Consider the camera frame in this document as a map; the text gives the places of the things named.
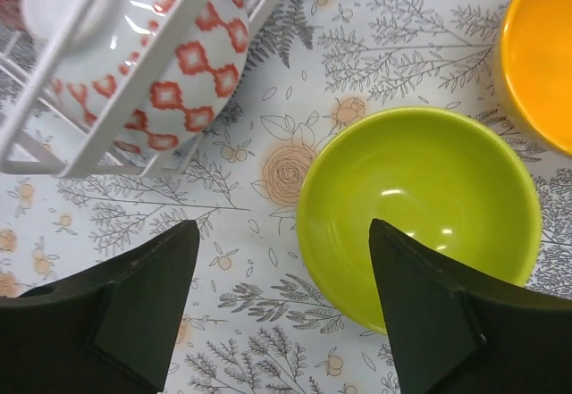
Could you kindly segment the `orange bowl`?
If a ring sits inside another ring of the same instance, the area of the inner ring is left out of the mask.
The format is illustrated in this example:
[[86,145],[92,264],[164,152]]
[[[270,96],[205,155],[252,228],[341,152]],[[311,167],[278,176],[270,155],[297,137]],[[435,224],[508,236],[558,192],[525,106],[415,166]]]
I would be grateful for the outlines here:
[[511,0],[495,42],[493,77],[513,123],[571,156],[571,0]]

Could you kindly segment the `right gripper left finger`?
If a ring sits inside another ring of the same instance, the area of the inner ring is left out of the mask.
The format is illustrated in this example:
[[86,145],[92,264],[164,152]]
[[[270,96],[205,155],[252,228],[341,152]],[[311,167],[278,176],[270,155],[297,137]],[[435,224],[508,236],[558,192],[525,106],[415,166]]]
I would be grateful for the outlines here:
[[1,300],[3,393],[160,393],[198,258],[195,221]]

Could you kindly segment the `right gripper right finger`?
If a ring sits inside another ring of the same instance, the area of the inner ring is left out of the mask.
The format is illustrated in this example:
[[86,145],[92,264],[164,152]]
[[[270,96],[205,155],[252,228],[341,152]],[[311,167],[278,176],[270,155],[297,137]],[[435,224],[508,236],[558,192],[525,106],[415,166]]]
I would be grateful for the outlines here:
[[498,280],[372,220],[369,249],[404,393],[569,393],[571,302]]

